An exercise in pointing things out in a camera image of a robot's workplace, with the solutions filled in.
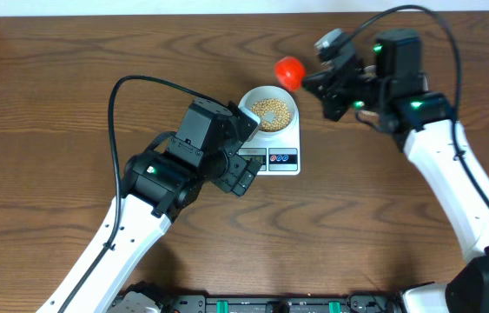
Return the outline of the red measuring scoop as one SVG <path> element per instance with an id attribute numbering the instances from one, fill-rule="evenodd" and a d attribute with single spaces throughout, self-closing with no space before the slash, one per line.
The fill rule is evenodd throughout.
<path id="1" fill-rule="evenodd" d="M 285 89 L 296 91 L 301 87 L 302 80 L 306 76 L 306 69 L 296 57 L 283 57 L 275 64 L 274 73 Z"/>

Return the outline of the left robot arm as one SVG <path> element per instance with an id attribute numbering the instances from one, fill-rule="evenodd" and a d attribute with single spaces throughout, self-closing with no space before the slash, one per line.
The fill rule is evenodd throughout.
<path id="1" fill-rule="evenodd" d="M 259 129 L 251 110 L 197 97 L 179 130 L 127 162 L 102 225 L 42 312 L 104 312 L 147 251 L 205 183 L 243 196 L 260 163 L 238 155 Z"/>

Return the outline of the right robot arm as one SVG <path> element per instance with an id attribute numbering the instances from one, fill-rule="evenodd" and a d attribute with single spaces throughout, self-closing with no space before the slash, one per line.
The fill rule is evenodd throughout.
<path id="1" fill-rule="evenodd" d="M 320 99 L 325 118 L 350 109 L 370 112 L 426 179 L 458 239 L 465 268 L 446 284 L 429 283 L 400 294 L 405 312 L 489 312 L 489 177 L 473 154 L 446 97 L 427 88 L 422 43 L 409 29 L 375 39 L 375 63 L 365 66 L 348 34 L 333 30 L 316 44 L 327 65 L 302 86 Z"/>

